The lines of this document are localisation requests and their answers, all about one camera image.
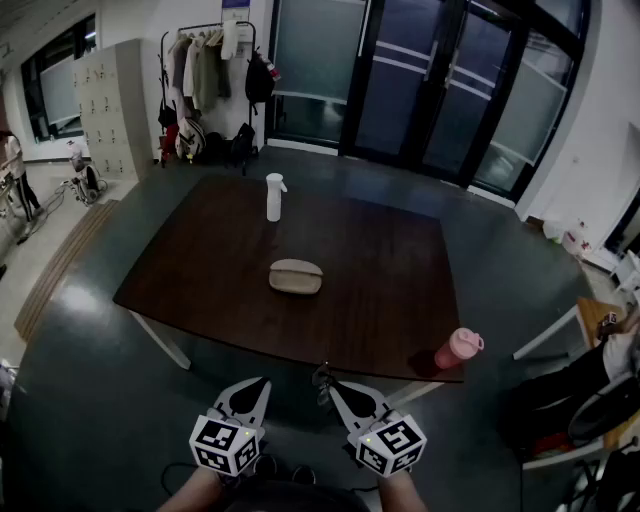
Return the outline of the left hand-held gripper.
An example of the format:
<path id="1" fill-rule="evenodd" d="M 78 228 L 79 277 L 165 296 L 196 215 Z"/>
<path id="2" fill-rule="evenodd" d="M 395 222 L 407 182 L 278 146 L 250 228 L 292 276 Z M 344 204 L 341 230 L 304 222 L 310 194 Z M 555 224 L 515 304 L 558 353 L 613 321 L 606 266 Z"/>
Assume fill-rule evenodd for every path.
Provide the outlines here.
<path id="1" fill-rule="evenodd" d="M 189 445 L 200 467 L 238 476 L 258 457 L 271 388 L 267 377 L 240 381 L 224 389 L 198 417 Z"/>

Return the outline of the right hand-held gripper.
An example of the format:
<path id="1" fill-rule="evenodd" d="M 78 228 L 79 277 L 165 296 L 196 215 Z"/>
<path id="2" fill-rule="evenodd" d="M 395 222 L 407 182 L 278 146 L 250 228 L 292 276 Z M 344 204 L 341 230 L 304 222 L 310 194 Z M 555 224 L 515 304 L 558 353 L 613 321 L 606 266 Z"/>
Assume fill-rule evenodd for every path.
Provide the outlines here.
<path id="1" fill-rule="evenodd" d="M 357 463 L 388 478 L 414 465 L 427 438 L 411 415 L 392 409 L 374 388 L 327 377 L 321 400 L 333 402 L 348 431 Z"/>

